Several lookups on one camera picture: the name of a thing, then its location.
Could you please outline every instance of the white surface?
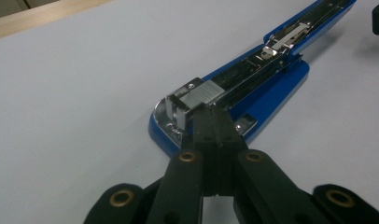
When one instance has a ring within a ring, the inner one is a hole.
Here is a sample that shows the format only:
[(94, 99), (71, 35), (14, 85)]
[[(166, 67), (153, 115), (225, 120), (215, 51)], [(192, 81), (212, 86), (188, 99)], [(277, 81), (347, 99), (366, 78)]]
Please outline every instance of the white surface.
[[(0, 39), (0, 224), (81, 223), (106, 189), (162, 176), (153, 106), (311, 3), (115, 1)], [(378, 3), (304, 52), (308, 80), (250, 145), (301, 189), (334, 183), (377, 209)], [(204, 223), (237, 223), (232, 200), (207, 199)]]

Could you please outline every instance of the wooden edge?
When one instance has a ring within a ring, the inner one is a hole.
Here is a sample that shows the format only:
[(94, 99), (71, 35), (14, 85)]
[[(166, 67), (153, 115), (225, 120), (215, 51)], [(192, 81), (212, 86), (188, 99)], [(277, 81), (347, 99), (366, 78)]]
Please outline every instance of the wooden edge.
[(112, 0), (61, 0), (0, 18), (0, 38), (67, 17)]

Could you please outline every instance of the blue stapler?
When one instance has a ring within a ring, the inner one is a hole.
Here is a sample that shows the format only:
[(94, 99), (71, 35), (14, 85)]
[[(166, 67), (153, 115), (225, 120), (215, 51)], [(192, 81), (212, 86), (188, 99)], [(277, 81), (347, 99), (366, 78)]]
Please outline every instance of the blue stapler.
[(191, 134), (194, 111), (218, 105), (228, 111), (247, 142), (306, 80), (309, 65), (301, 51), (325, 34), (356, 0), (319, 0), (264, 37), (257, 46), (220, 67), (194, 78), (166, 95), (155, 106), (149, 134), (169, 155)]

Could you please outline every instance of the white table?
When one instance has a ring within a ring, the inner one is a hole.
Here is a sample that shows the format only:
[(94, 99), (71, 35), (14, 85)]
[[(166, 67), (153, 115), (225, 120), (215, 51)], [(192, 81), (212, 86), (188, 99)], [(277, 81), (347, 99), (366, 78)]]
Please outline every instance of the white table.
[[(81, 223), (106, 189), (161, 177), (153, 106), (311, 3), (116, 0), (0, 39), (0, 224)], [(304, 52), (307, 81), (250, 147), (301, 189), (337, 184), (379, 210), (377, 4)], [(204, 223), (237, 223), (232, 199), (206, 199)]]

